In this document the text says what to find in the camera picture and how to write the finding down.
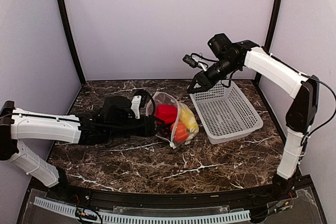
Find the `yellow corn toy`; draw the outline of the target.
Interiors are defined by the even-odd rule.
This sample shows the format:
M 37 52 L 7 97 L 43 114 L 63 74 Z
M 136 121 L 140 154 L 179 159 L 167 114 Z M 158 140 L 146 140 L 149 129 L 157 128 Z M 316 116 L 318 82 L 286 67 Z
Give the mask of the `yellow corn toy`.
M 180 103 L 180 121 L 190 133 L 198 133 L 199 127 L 193 112 L 184 103 Z

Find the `red bell pepper toy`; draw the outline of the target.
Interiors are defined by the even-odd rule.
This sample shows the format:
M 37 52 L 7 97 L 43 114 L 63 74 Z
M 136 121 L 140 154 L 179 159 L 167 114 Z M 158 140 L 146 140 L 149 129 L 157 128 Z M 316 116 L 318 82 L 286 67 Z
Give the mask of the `red bell pepper toy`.
M 160 104 L 155 110 L 155 116 L 164 121 L 165 124 L 171 124 L 176 121 L 178 109 L 173 105 Z

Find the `orange pumpkin toy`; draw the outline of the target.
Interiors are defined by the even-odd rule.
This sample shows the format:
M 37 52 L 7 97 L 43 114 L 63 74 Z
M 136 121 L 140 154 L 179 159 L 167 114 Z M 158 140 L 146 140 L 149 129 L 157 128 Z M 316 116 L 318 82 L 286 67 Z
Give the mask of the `orange pumpkin toy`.
M 188 131 L 186 129 L 186 126 L 181 121 L 179 121 L 177 123 L 177 127 L 175 128 L 173 142 L 182 143 L 186 141 L 187 138 L 188 138 Z

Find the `clear polka dot zip bag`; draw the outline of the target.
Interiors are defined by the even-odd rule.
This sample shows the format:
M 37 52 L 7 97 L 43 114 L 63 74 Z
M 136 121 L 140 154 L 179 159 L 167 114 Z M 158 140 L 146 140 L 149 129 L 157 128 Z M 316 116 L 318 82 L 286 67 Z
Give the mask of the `clear polka dot zip bag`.
M 155 136 L 169 142 L 173 149 L 189 144 L 199 132 L 199 125 L 191 109 L 168 93 L 157 91 L 153 101 L 146 105 L 145 112 L 146 115 L 154 114 L 158 119 L 156 126 L 160 130 Z

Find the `white plastic perforated basket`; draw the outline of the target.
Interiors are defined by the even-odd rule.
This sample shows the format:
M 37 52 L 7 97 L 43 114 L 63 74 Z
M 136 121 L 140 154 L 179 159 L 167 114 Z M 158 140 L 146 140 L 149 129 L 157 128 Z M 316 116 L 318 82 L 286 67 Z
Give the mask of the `white plastic perforated basket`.
M 211 144 L 247 137 L 263 127 L 263 121 L 235 82 L 224 80 L 210 90 L 190 94 Z

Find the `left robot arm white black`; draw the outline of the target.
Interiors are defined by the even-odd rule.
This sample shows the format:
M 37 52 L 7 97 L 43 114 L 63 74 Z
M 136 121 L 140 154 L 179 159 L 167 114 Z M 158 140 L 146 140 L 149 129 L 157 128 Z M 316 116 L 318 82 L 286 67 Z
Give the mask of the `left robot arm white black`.
M 61 141 L 78 145 L 105 144 L 113 138 L 154 136 L 165 124 L 155 113 L 141 115 L 145 97 L 132 100 L 115 96 L 107 98 L 94 116 L 51 115 L 29 112 L 6 101 L 1 109 L 1 160 L 21 168 L 38 179 L 63 201 L 74 197 L 65 172 L 30 150 L 24 139 Z

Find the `dark red grape bunch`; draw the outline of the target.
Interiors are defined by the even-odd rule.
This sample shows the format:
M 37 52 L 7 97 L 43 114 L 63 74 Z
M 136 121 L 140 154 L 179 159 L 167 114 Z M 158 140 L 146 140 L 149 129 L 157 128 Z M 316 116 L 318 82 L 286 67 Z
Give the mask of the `dark red grape bunch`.
M 172 124 L 165 124 L 159 131 L 159 136 L 170 139 L 171 138 L 171 126 Z

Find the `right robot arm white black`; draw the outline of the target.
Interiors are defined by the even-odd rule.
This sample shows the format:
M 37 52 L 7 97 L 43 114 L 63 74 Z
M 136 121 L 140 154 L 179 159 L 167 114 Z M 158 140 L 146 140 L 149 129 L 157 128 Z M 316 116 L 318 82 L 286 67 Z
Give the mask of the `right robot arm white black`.
M 217 58 L 210 67 L 202 66 L 204 57 L 199 54 L 183 57 L 190 67 L 201 69 L 187 89 L 189 94 L 208 91 L 219 81 L 230 79 L 236 71 L 246 67 L 275 83 L 293 99 L 286 114 L 287 137 L 282 158 L 272 185 L 268 187 L 269 197 L 278 200 L 294 186 L 299 163 L 314 133 L 311 126 L 318 109 L 319 88 L 323 83 L 318 77 L 308 76 L 291 67 L 250 40 L 231 42 L 225 34 L 216 34 L 207 44 Z

